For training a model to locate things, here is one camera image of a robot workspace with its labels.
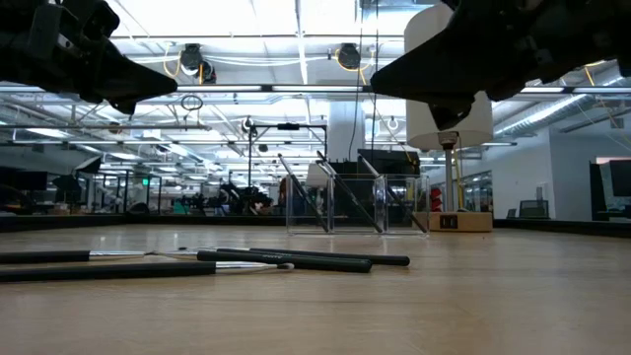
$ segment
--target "metal pole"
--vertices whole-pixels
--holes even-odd
[[[116,213],[118,213],[118,201],[116,201],[118,199],[118,194],[120,193],[120,177],[116,178],[116,197],[114,199],[114,211]]]
[[[452,167],[452,150],[448,149],[445,151],[445,197],[447,199],[447,208],[444,212],[452,212],[454,211],[454,179],[452,178],[453,173]]]
[[[160,205],[162,204],[162,177],[158,180],[158,215],[162,214]]]
[[[324,128],[324,156],[328,158],[328,128]]]
[[[247,141],[248,141],[248,154],[247,154],[247,186],[252,186],[252,130],[253,125],[250,126],[249,131],[247,132]]]
[[[149,198],[151,197],[150,192],[151,192],[151,175],[147,177],[147,207],[149,207]]]
[[[107,175],[103,175],[103,191],[101,192],[101,208],[103,208],[103,205],[105,205],[105,182],[106,181],[107,181]]]
[[[122,197],[122,213],[127,213],[127,190],[129,189],[129,171],[125,171],[125,192]]]

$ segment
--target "cable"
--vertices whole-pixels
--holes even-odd
[[[362,62],[362,43],[364,40],[364,9],[362,8],[362,12],[360,15],[360,27],[359,27],[359,62]],[[357,71],[357,84],[359,86],[359,80],[361,78],[361,70]],[[351,135],[351,142],[348,144],[348,161],[351,161],[351,150],[353,150],[353,142],[355,141],[355,134],[357,133],[357,109],[359,106],[359,90],[355,92],[355,117],[353,118],[353,135]]]
[[[368,97],[371,98],[371,101],[373,101],[375,107],[377,107],[377,101],[375,101],[370,94],[368,94]],[[405,156],[407,157],[407,161],[410,163],[410,165],[412,167],[416,167],[416,162],[414,162],[412,160],[412,157],[410,157],[409,153],[405,149],[405,145],[403,143],[399,142],[398,139],[396,139],[396,135],[394,135],[394,133],[392,133],[392,130],[390,129],[390,127],[387,126],[387,122],[384,120],[384,117],[379,112],[379,110],[375,108],[375,111],[377,112],[377,116],[379,117],[379,120],[386,126],[387,132],[390,134],[390,137],[392,137],[394,142],[396,142],[396,144],[399,145],[403,149],[403,152],[405,153]]]
[[[585,67],[585,73],[588,75],[588,79],[590,80],[590,83],[592,84],[592,86],[595,86],[596,83],[594,82],[594,78],[592,78],[592,73],[590,73],[590,69],[588,69],[587,66]],[[616,127],[617,129],[620,129],[620,127],[618,126],[618,123],[616,123],[615,121],[615,118],[613,118],[613,115],[609,111],[609,108],[604,104],[604,101],[601,98],[598,98],[598,101],[602,105],[602,108],[604,108],[604,110],[607,112],[607,115],[609,116],[609,120],[611,121],[613,126]],[[622,136],[622,138],[624,138],[624,140],[626,140],[629,144],[631,144],[631,140],[626,136],[626,134],[624,134],[624,132],[620,131],[620,135]]]
[[[175,74],[172,73],[169,68],[167,67],[167,55],[169,54],[169,48],[171,48],[171,43],[167,43],[167,50],[165,50],[165,60],[162,62],[162,66],[165,69],[165,73],[167,73],[167,75],[169,75],[172,79],[174,79],[177,74],[179,74],[179,65],[181,64],[181,51],[179,52],[179,54],[177,55],[177,69],[175,71]]]

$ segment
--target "desk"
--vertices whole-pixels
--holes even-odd
[[[1,250],[222,245],[407,253],[409,268],[0,285],[3,354],[628,354],[631,241],[499,230],[429,240],[278,227],[7,233]],[[145,262],[163,261],[160,258]]]

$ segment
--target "metal rod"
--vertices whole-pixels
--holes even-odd
[[[366,211],[366,209],[362,206],[360,201],[357,199],[357,196],[355,196],[355,194],[353,193],[353,190],[351,190],[351,188],[348,187],[348,185],[344,182],[342,177],[340,177],[340,175],[335,171],[335,169],[328,163],[328,161],[326,160],[326,157],[320,151],[316,151],[316,152],[317,152],[317,155],[321,158],[321,161],[318,162],[318,165],[321,168],[324,167],[324,169],[322,170],[330,178],[335,178],[336,186],[341,188],[344,191],[344,193],[346,193],[346,195],[351,199],[351,202],[355,205],[355,207],[357,207],[357,210],[359,211],[359,214],[362,216],[362,218],[364,218],[364,220],[368,222],[368,224],[370,224],[375,229],[375,231],[377,231],[378,233],[383,233],[384,229],[380,227],[375,222],[373,217],[371,217],[371,215]]]
[[[162,210],[160,209],[162,205],[162,177],[158,180],[158,215],[162,214]]]
[[[265,133],[267,133],[268,130],[269,130],[269,127],[263,129],[262,132],[258,133],[258,137],[256,137],[256,139],[254,139],[254,143],[256,143]]]
[[[129,189],[129,171],[125,172],[125,191],[122,198],[122,212],[127,213],[127,190]]]
[[[116,197],[114,198],[114,211],[118,213],[118,194],[120,193],[120,177],[116,178]]]
[[[311,208],[312,212],[314,212],[314,216],[315,216],[315,219],[317,220],[317,222],[322,226],[322,228],[324,229],[325,232],[329,233],[328,226],[326,225],[326,222],[324,222],[324,219],[322,218],[322,216],[317,211],[317,207],[314,205],[314,202],[309,199],[309,195],[307,194],[305,189],[300,185],[300,182],[298,181],[298,178],[296,177],[296,175],[294,175],[294,172],[289,167],[289,164],[283,158],[283,155],[279,153],[278,154],[278,158],[280,159],[280,163],[285,167],[285,170],[287,171],[287,174],[289,175],[289,178],[292,181],[292,185],[295,186],[296,191],[298,191],[298,194],[305,201],[305,203],[307,203],[309,208]]]
[[[445,198],[447,199],[445,212],[454,211],[454,182],[452,173],[452,150],[448,149],[445,151]]]
[[[252,131],[250,127],[247,132],[247,186],[252,186]]]
[[[106,182],[107,182],[107,174],[103,175],[103,191],[101,191],[101,208],[103,208],[103,206],[105,205],[105,183]]]
[[[147,177],[147,208],[149,208],[149,193],[151,192],[151,175]]]

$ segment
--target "computer screen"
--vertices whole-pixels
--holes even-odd
[[[611,186],[616,197],[631,196],[631,161],[611,161]]]

